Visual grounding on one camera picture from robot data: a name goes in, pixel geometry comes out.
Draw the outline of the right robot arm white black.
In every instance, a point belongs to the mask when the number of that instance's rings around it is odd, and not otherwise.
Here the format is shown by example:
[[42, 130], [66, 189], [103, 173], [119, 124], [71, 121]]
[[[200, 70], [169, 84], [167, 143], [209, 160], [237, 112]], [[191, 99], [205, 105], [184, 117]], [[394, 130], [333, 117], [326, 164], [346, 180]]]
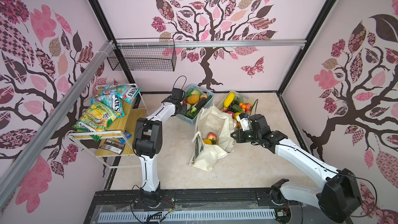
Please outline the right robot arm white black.
[[346, 222], [362, 205], [355, 175], [339, 170], [309, 154], [280, 131], [271, 131], [267, 124], [245, 123], [231, 134], [237, 143], [260, 145], [282, 157], [304, 172], [315, 187], [282, 179], [277, 190], [286, 200], [293, 200], [320, 209], [336, 223]]

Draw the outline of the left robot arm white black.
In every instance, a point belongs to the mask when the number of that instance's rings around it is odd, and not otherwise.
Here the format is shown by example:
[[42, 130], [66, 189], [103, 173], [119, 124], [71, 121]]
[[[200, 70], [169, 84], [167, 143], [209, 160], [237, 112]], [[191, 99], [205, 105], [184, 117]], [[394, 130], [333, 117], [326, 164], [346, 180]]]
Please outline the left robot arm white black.
[[164, 101], [153, 114], [137, 120], [133, 151], [141, 162], [141, 190], [144, 192], [155, 193], [160, 189], [157, 155], [163, 144], [163, 124], [169, 118], [186, 111], [186, 104]]

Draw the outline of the cream canvas grocery tote bag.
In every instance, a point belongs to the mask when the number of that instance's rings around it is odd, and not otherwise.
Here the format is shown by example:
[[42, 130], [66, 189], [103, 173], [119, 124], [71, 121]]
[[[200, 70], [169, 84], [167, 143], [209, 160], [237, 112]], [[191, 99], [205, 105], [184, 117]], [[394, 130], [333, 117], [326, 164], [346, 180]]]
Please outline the cream canvas grocery tote bag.
[[218, 160], [233, 151], [235, 141], [231, 134], [235, 131], [236, 120], [216, 106], [200, 110], [192, 140], [194, 152], [189, 165], [203, 171], [212, 172]]

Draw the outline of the wrinkled yellow orange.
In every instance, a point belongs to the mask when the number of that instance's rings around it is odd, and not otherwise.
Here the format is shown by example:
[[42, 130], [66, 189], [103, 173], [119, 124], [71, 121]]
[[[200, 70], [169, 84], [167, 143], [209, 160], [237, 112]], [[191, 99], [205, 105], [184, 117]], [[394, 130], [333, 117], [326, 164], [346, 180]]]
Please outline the wrinkled yellow orange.
[[203, 142], [204, 142], [206, 145], [212, 145], [212, 140], [210, 140], [210, 139], [205, 139], [205, 140], [203, 140]]

